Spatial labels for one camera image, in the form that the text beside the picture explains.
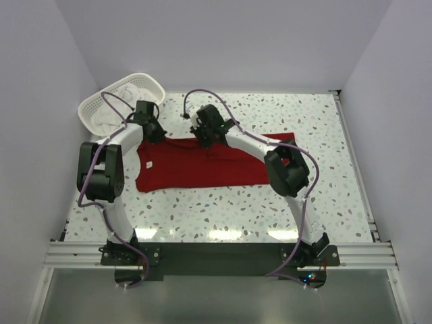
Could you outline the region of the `red t shirt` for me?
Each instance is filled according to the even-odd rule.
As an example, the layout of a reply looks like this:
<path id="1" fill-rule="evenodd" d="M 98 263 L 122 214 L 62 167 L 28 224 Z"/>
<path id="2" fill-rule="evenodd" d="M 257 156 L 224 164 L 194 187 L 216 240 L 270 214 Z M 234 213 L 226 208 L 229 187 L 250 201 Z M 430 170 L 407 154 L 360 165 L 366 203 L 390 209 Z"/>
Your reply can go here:
<path id="1" fill-rule="evenodd" d="M 222 144 L 205 148 L 195 138 L 166 138 L 157 144 L 142 142 L 137 153 L 136 188 L 140 192 L 269 183 L 263 162 Z"/>

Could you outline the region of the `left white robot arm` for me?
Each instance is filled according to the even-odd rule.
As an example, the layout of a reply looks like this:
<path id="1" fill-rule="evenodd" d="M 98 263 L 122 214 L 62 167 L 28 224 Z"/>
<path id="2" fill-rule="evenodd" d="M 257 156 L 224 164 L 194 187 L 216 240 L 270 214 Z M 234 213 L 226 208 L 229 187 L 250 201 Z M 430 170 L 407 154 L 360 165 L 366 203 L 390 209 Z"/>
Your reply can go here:
<path id="1" fill-rule="evenodd" d="M 156 103 L 137 101 L 136 107 L 112 133 L 97 142 L 80 146 L 77 189 L 80 208 L 96 207 L 107 229 L 107 240 L 131 246 L 136 240 L 122 201 L 125 175 L 123 157 L 136 145 L 165 139 Z"/>

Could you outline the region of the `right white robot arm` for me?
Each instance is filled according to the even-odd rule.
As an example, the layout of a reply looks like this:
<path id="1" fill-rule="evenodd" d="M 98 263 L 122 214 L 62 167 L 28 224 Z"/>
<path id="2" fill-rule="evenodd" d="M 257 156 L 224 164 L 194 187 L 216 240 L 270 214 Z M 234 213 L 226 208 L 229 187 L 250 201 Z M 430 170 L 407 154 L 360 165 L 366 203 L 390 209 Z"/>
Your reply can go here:
<path id="1" fill-rule="evenodd" d="M 317 258 L 329 245 L 313 204 L 308 202 L 310 170 L 294 140 L 274 140 L 242 129 L 233 119 L 224 120 L 214 105 L 190 116 L 190 131 L 200 144 L 223 144 L 258 159 L 265 165 L 269 184 L 285 198 L 298 228 L 299 248 Z"/>

